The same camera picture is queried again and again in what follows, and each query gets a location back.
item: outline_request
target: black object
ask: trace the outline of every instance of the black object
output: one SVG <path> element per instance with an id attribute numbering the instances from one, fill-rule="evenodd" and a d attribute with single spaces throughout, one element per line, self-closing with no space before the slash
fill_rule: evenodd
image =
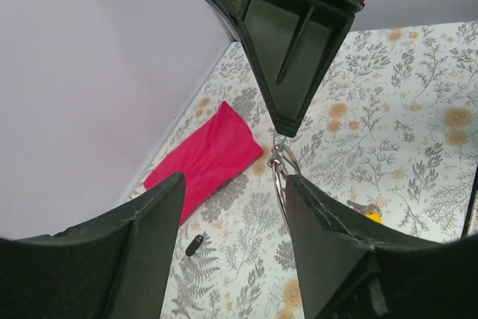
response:
<path id="1" fill-rule="evenodd" d="M 273 124 L 294 137 L 361 0 L 206 0 L 241 41 Z"/>
<path id="2" fill-rule="evenodd" d="M 194 237 L 191 244 L 187 246 L 186 248 L 186 255 L 188 257 L 191 257 L 197 251 L 199 246 L 202 244 L 203 240 L 204 240 L 204 237 L 202 237 L 201 235 L 197 235 L 196 237 Z"/>
<path id="3" fill-rule="evenodd" d="M 367 219 L 301 175 L 287 215 L 306 319 L 475 318 L 478 235 L 425 241 Z"/>
<path id="4" fill-rule="evenodd" d="M 0 318 L 159 318 L 184 175 L 53 237 L 0 238 Z"/>

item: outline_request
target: folded cloth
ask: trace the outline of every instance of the folded cloth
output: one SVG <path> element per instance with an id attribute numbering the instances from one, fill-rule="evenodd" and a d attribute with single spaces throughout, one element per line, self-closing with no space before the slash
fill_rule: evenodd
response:
<path id="1" fill-rule="evenodd" d="M 143 185 L 148 190 L 174 172 L 186 178 L 181 224 L 224 182 L 262 155 L 252 132 L 227 102 L 183 143 L 170 152 Z"/>

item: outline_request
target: table surface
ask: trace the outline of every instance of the table surface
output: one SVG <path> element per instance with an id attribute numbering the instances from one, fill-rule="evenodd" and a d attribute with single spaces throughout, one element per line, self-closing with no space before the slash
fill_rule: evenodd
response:
<path id="1" fill-rule="evenodd" d="M 233 43 L 141 181 L 226 100 L 266 155 L 180 227 L 161 318 L 303 318 L 291 239 L 267 153 L 273 127 Z M 354 32 L 298 135 L 302 173 L 337 200 L 382 209 L 384 225 L 460 238 L 478 162 L 478 22 Z M 140 183 L 130 198 L 144 192 Z M 478 229 L 478 211 L 472 218 Z M 196 255 L 184 255 L 198 235 Z"/>

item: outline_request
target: silver tongs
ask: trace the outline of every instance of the silver tongs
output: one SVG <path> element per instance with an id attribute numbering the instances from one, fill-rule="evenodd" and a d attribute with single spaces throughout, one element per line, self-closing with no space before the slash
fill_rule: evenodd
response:
<path id="1" fill-rule="evenodd" d="M 272 177 L 274 181 L 274 187 L 276 189 L 277 201 L 279 202 L 279 208 L 281 210 L 285 226 L 287 229 L 289 229 L 287 212 L 285 210 L 287 206 L 287 200 L 285 198 L 285 189 L 282 185 L 282 180 L 284 179 L 285 181 L 287 175 L 290 174 L 285 165 L 286 163 L 288 163 L 294 169 L 295 174 L 300 174 L 300 168 L 291 149 L 285 144 L 285 139 L 286 137 L 284 136 L 280 142 L 277 141 L 276 132 L 274 131 L 273 147 L 267 164 L 270 168 L 272 168 Z"/>

